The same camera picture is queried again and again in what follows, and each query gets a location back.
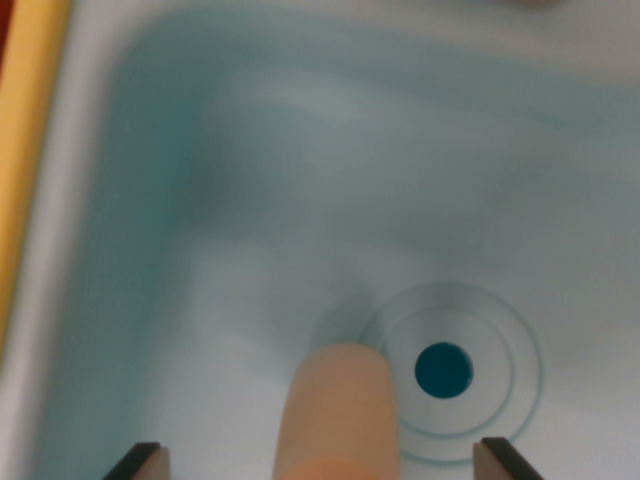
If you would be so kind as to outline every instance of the sink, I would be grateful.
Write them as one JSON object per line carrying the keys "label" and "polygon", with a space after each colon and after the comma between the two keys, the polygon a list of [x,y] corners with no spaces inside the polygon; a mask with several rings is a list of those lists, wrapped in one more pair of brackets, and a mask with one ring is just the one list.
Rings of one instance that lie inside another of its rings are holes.
{"label": "sink", "polygon": [[[390,359],[407,480],[470,479],[487,435],[546,478],[640,470],[639,89],[287,6],[162,8],[85,105],[33,478],[157,440],[175,478],[268,479],[295,368],[337,341]],[[415,378],[437,342],[473,365],[454,398]]]}

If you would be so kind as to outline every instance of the drain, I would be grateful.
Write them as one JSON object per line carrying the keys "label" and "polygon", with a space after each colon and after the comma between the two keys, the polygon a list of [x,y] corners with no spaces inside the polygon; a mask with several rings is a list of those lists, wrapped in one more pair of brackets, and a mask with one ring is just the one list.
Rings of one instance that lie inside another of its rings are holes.
{"label": "drain", "polygon": [[440,342],[425,348],[416,361],[418,385],[435,398],[462,394],[473,379],[473,366],[467,352],[453,343]]}
{"label": "drain", "polygon": [[538,401],[531,331],[506,302],[472,285],[407,290],[374,315],[360,341],[389,359],[410,457],[468,461],[482,437],[520,433]]}

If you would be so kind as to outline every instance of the dark blue drain hole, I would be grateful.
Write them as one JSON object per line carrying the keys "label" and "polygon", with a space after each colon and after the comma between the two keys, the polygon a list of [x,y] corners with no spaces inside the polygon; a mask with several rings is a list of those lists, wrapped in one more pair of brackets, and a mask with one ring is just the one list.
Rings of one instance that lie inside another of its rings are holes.
{"label": "dark blue drain hole", "polygon": [[453,398],[473,380],[473,364],[467,352],[453,343],[435,343],[425,348],[415,369],[420,388],[436,398]]}

